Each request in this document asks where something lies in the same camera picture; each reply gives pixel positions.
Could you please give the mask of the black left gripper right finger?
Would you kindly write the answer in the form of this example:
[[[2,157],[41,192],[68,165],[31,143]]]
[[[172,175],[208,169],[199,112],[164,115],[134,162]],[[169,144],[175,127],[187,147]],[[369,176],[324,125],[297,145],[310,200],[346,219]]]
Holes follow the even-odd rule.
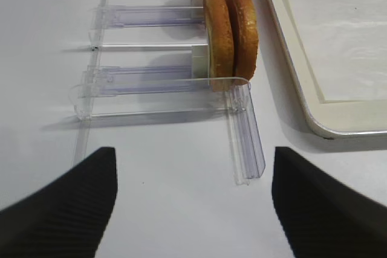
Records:
[[[289,147],[277,147],[273,205],[295,257],[386,257],[386,207]]]

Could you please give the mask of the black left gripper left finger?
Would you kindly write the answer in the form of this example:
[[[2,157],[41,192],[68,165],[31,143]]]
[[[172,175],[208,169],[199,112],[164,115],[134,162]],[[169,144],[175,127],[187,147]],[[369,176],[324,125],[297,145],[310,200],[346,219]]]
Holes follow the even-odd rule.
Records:
[[[113,147],[101,147],[1,210],[1,257],[94,257],[117,197]]]

